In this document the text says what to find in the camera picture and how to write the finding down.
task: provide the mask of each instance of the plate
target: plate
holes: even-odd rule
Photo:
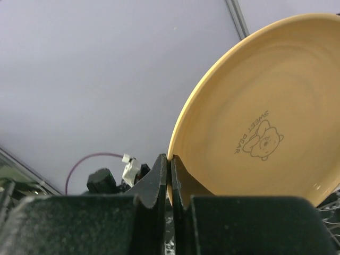
[[[239,42],[188,98],[168,160],[215,195],[320,204],[340,182],[339,31],[339,16],[304,14]]]

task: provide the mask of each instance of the white wall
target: white wall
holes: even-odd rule
[[[340,13],[340,0],[239,0],[249,33],[303,13]]]
[[[211,65],[238,42],[224,0],[0,2],[0,145],[58,189],[81,157],[152,165]],[[123,164],[90,159],[90,173]]]

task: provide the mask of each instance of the bear logo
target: bear logo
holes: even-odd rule
[[[255,134],[243,146],[243,151],[265,161],[282,140],[283,135],[279,134],[275,127],[271,127],[269,121],[264,120],[256,129]]]

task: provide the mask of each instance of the cartoon bear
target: cartoon bear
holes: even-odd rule
[[[243,151],[249,152],[252,157],[267,160],[282,140],[283,135],[278,134],[276,128],[271,127],[269,121],[264,120],[256,129],[255,134],[243,146]]]

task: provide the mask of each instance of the yellow plate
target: yellow plate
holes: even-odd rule
[[[173,155],[213,194],[320,204],[340,182],[340,17],[287,18],[229,50],[185,103]]]

